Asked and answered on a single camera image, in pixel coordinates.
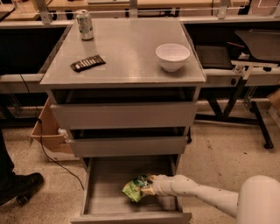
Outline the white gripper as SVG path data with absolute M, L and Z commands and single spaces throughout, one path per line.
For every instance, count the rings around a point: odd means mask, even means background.
M 142 188 L 141 191 L 145 195 L 159 195 L 159 196 L 176 196 L 172 190 L 172 183 L 174 178 L 166 175 L 147 175 L 147 180 L 153 182 L 152 187 Z

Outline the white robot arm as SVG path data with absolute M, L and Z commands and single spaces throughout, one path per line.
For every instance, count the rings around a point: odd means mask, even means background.
M 236 224 L 280 224 L 280 183 L 263 175 L 248 178 L 239 192 L 198 184 L 180 174 L 157 175 L 142 192 L 146 195 L 193 196 L 235 218 Z

